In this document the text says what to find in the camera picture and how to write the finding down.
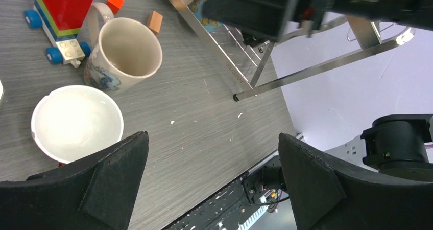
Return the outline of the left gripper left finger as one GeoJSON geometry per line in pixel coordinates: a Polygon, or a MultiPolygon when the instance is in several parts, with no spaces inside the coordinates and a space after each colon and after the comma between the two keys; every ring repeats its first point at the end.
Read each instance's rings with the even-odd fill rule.
{"type": "Polygon", "coordinates": [[[148,152],[140,131],[24,181],[2,181],[1,229],[127,229],[148,152]]]}

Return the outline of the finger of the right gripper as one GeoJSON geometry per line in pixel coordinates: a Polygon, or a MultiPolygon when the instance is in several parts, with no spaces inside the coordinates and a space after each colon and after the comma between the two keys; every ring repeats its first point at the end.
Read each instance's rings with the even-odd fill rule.
{"type": "Polygon", "coordinates": [[[207,0],[205,17],[257,38],[277,41],[282,37],[298,0],[207,0]]]}

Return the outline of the dark red cup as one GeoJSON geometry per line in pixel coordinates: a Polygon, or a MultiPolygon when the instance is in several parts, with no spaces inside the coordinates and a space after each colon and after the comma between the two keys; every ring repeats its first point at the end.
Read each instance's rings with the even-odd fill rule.
{"type": "Polygon", "coordinates": [[[119,142],[123,114],[104,92],[85,85],[68,85],[45,95],[35,106],[31,136],[51,159],[69,164],[119,142]]]}

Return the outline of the blue patterned mug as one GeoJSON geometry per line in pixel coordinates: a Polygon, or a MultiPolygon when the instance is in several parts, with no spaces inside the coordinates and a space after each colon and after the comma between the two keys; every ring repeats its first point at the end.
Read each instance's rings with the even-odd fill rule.
{"type": "Polygon", "coordinates": [[[218,21],[209,19],[204,16],[203,14],[203,8],[204,3],[207,0],[194,0],[192,3],[188,6],[191,10],[191,12],[194,14],[196,19],[200,22],[200,24],[203,26],[203,28],[209,32],[214,32],[217,28],[219,28],[222,24],[218,21]]]}

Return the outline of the cream floral mug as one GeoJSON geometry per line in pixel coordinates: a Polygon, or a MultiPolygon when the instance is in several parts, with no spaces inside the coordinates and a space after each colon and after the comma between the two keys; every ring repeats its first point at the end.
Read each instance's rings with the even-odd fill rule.
{"type": "Polygon", "coordinates": [[[163,60],[161,44],[143,23],[115,17],[104,3],[92,3],[86,17],[92,46],[84,82],[106,93],[119,92],[153,76],[163,60]]]}

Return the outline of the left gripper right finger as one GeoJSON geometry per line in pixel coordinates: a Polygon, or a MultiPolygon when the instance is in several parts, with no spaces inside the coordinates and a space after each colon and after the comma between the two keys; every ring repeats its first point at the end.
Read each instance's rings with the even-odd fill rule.
{"type": "Polygon", "coordinates": [[[279,135],[298,229],[432,229],[432,183],[373,172],[279,135]]]}

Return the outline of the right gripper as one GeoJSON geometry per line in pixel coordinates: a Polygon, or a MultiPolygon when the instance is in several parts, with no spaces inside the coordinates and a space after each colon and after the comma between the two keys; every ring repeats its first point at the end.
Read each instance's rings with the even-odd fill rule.
{"type": "Polygon", "coordinates": [[[326,12],[432,30],[432,0],[297,0],[289,20],[310,20],[318,29],[326,12]]]}

